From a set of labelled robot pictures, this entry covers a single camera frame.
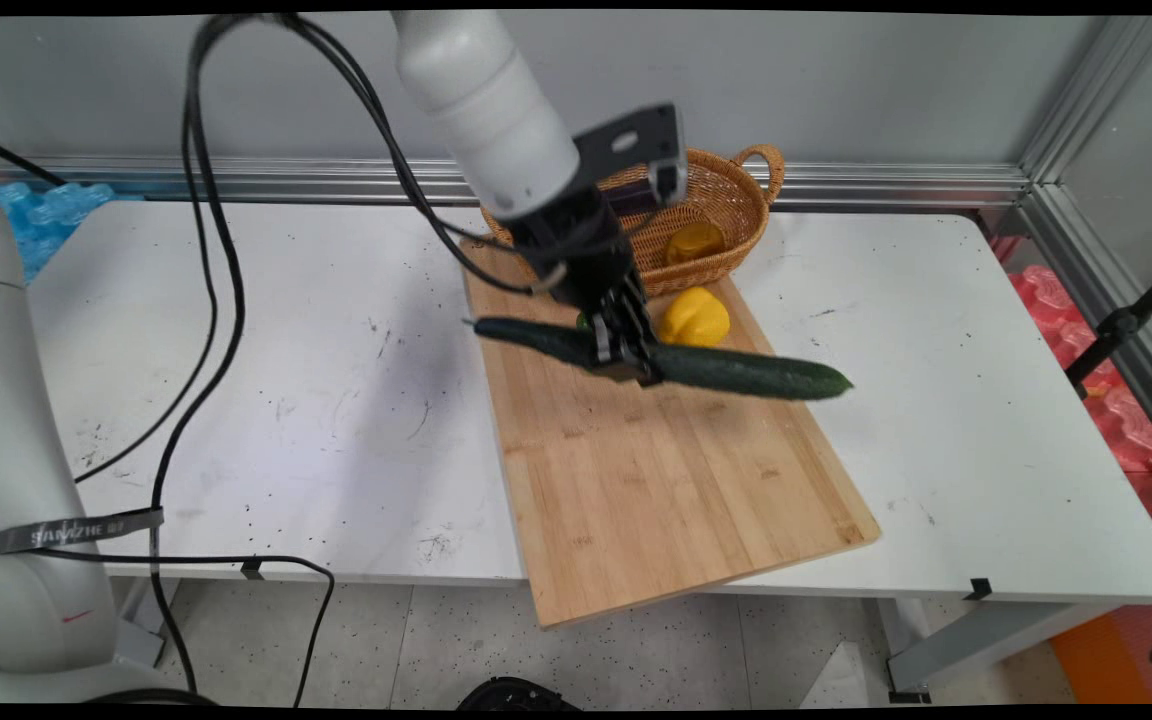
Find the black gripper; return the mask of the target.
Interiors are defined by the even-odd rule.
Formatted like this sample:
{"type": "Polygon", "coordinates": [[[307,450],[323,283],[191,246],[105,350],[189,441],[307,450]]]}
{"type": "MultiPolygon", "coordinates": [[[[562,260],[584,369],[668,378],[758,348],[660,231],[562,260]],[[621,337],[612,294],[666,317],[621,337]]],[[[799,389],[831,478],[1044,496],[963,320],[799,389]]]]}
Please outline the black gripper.
{"type": "Polygon", "coordinates": [[[513,218],[509,234],[539,278],[564,266],[550,296],[590,318],[594,372],[627,372],[628,346],[636,382],[646,388],[664,381],[652,355],[658,340],[632,243],[602,190],[585,188],[513,218]]]}

